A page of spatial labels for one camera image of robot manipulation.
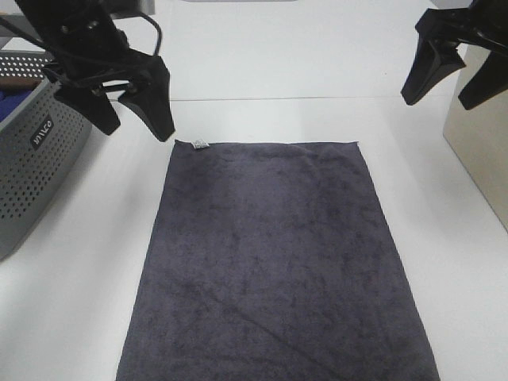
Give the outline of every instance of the white table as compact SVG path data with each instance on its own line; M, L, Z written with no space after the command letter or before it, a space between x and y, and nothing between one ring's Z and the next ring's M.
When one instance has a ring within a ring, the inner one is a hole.
M428 2L156 4L175 138L359 140L441 378L504 379L508 236L441 136L455 78L398 95ZM149 26L118 24L152 49ZM0 263L2 381L114 380L173 141L115 107L121 128L92 132Z

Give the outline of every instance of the gray basket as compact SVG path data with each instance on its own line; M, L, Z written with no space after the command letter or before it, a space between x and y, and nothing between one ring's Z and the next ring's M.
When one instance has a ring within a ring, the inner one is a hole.
M43 78L46 53L0 52L0 76ZM0 123L0 259L32 228L82 151L91 123L47 79Z

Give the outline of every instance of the black cable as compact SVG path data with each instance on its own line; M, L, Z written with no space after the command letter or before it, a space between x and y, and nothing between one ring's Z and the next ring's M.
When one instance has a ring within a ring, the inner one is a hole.
M162 42L162 29L160 28L159 24L157 24L155 22L155 20L153 20L151 17L147 16L146 14L144 14L142 12L136 12L136 15L139 16L139 17L142 17L143 19L148 21L150 24L152 24L156 28L156 31L157 31L157 43L156 43L156 49L155 49L155 51L154 51L154 53L152 55L152 57L155 58L159 54L160 45L161 45L161 42ZM37 38L29 35L25 31L23 31L22 29L19 29L16 25L11 24L10 22L8 22L3 17L0 17L0 25L3 26L4 28L8 29L12 33L18 35L22 39L27 40L28 42L38 46L39 48L42 48L42 49L44 49L44 50L46 50L48 52L51 52L51 53L57 53L57 54L60 54L62 56L66 56L68 58L72 58L73 60L85 62L87 64L94 64L94 65L100 65L100 66L108 66L108 67L111 67L111 68L121 69L121 70L125 70L125 69L139 69L139 68L145 67L145 65L146 65L146 64L131 65L131 64L127 64L127 63L117 63L117 62L113 62L113 61L96 60L96 59L93 59L93 58L88 58L88 57L85 57L85 56L80 56L80 55L77 55L77 54L74 54L74 53L70 53L70 52L68 52L68 51L66 51L64 49L61 49L61 48L58 48L58 47L55 47L55 46L51 46L49 44L44 43L43 41L38 40Z

